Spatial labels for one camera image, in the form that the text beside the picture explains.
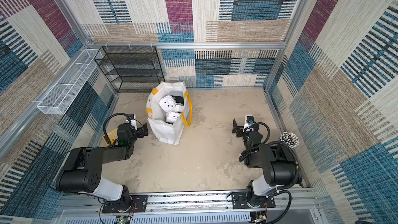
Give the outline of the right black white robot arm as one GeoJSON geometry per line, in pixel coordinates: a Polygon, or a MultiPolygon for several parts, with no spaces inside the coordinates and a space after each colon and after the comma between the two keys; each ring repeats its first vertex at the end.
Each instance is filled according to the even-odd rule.
{"type": "Polygon", "coordinates": [[[249,169],[261,169],[262,175],[249,182],[245,191],[227,195],[234,209],[275,207],[274,197],[302,181],[299,161],[294,149],[299,138],[292,132],[283,132],[277,141],[271,142],[271,130],[263,122],[256,122],[252,115],[245,117],[243,125],[233,121],[232,133],[242,138],[245,150],[238,161],[249,169]]]}

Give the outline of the white canvas tote bag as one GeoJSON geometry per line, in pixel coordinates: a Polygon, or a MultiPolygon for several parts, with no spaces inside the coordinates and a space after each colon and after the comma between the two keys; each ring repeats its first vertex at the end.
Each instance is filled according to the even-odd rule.
{"type": "Polygon", "coordinates": [[[146,104],[148,123],[158,141],[178,145],[183,129],[192,123],[193,106],[184,82],[161,82],[146,104]]]}

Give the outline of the white square alarm clock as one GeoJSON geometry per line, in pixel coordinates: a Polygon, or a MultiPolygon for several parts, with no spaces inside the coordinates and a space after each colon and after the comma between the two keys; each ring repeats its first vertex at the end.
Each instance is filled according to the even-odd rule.
{"type": "Polygon", "coordinates": [[[171,112],[175,109],[177,102],[171,95],[166,95],[159,101],[159,106],[165,112],[171,112]]]}

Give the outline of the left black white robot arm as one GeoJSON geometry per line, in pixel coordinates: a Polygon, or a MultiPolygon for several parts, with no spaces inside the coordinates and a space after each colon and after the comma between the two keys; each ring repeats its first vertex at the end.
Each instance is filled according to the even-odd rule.
{"type": "Polygon", "coordinates": [[[116,139],[107,134],[108,122],[118,116],[113,114],[103,122],[105,147],[79,147],[72,149],[62,167],[55,186],[56,190],[71,194],[93,196],[103,202],[102,213],[143,213],[147,207],[146,195],[131,195],[126,185],[116,184],[102,175],[104,164],[129,160],[138,139],[148,136],[148,125],[139,123],[133,114],[121,113],[126,122],[116,130],[116,139]]]}

